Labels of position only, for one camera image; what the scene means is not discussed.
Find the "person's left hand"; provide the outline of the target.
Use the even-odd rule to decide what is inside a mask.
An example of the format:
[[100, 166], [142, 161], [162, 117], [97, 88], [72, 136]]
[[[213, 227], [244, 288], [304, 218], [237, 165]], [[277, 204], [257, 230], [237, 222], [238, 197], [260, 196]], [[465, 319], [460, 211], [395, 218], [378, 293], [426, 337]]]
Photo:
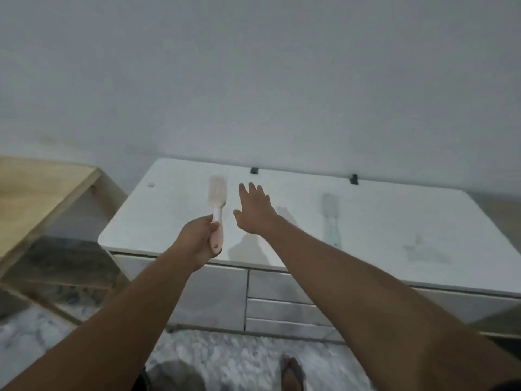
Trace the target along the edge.
[[210, 235], [201, 225], [200, 217], [196, 218], [185, 224], [169, 250], [176, 261], [183, 263], [193, 273], [218, 256], [213, 255], [210, 248]]

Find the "person's right hand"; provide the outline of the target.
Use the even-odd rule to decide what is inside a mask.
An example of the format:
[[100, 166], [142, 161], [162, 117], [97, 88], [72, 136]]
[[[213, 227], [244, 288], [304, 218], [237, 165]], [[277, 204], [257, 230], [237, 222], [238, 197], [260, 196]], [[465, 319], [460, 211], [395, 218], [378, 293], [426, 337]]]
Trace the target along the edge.
[[268, 209], [264, 205], [264, 196], [267, 195], [261, 185], [256, 185], [257, 200], [251, 201], [248, 198], [249, 184], [240, 183], [238, 193], [240, 198], [240, 210], [244, 216], [244, 226], [240, 229], [262, 237], [266, 237], [276, 227], [281, 219], [274, 207]]

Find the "white pink-handled brush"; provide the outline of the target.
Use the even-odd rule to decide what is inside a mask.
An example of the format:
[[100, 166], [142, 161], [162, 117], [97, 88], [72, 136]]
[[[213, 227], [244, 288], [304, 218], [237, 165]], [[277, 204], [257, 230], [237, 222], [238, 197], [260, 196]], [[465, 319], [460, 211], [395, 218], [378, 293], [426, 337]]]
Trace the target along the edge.
[[227, 200], [227, 180], [223, 176], [212, 176], [209, 180], [208, 202], [213, 209], [212, 223], [218, 223], [218, 228], [209, 238], [213, 255], [217, 256], [224, 242], [223, 209]]

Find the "person's right forearm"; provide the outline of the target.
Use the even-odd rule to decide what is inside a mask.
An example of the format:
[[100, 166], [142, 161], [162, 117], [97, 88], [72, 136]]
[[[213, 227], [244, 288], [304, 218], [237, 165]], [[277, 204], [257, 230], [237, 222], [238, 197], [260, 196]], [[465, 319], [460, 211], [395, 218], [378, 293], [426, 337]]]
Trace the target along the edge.
[[393, 276], [279, 215], [252, 232], [282, 259], [379, 391], [521, 391], [521, 361]]

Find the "person's left forearm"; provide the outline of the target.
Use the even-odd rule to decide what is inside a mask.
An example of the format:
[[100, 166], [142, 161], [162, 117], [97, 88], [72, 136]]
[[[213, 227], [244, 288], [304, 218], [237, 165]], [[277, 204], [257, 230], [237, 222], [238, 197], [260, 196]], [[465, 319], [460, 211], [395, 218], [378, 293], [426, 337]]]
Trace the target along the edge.
[[2, 391], [130, 391], [210, 249], [173, 245]]

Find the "white cabinet door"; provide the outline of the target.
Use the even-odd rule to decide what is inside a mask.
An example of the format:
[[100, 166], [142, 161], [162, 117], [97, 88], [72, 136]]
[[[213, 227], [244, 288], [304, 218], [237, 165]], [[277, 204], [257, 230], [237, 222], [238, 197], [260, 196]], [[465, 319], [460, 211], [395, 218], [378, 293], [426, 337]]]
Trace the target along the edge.
[[248, 281], [247, 267], [211, 260], [189, 277], [167, 325], [244, 331]]
[[521, 296], [413, 287], [462, 322], [491, 332], [521, 332]]

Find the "white cabinet drawer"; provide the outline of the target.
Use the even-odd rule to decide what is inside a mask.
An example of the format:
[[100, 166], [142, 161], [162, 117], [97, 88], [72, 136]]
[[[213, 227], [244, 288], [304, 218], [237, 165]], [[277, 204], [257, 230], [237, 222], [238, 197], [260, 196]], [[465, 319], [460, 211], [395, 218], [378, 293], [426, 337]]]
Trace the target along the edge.
[[246, 317], [259, 320], [293, 322], [317, 326], [332, 326], [313, 304], [248, 298]]
[[284, 338], [344, 343], [342, 335], [332, 326], [247, 318], [245, 331]]
[[296, 280], [288, 273], [250, 270], [248, 298], [313, 304]]

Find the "white cabinet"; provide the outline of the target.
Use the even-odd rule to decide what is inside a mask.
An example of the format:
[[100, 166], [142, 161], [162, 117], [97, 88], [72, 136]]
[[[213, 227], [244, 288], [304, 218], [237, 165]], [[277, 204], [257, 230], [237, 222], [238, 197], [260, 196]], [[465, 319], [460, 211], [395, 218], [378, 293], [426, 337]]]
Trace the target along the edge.
[[163, 253], [190, 220], [207, 215], [212, 176], [227, 179], [223, 250], [213, 260], [288, 273], [262, 238], [237, 227], [238, 185], [260, 184], [277, 213], [310, 235], [412, 287], [521, 296], [519, 205], [476, 201], [428, 188], [163, 158], [157, 160], [100, 234], [127, 279]]

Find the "brown sandal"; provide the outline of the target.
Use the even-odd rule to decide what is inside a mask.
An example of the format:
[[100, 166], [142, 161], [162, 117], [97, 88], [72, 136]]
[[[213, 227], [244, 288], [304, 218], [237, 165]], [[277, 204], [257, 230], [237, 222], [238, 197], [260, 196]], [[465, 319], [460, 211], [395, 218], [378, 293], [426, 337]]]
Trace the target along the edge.
[[280, 377], [281, 391], [304, 391], [304, 372], [295, 357], [282, 355]]

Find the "wooden table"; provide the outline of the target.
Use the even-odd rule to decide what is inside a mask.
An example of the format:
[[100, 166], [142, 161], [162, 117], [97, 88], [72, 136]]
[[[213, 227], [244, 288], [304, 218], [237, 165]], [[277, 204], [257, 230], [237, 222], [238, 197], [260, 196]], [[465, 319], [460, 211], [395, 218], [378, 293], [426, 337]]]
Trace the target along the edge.
[[7, 273], [46, 229], [83, 194], [91, 192], [110, 221], [128, 198], [99, 167], [0, 155], [0, 290], [71, 324], [82, 321], [45, 299], [26, 280]]

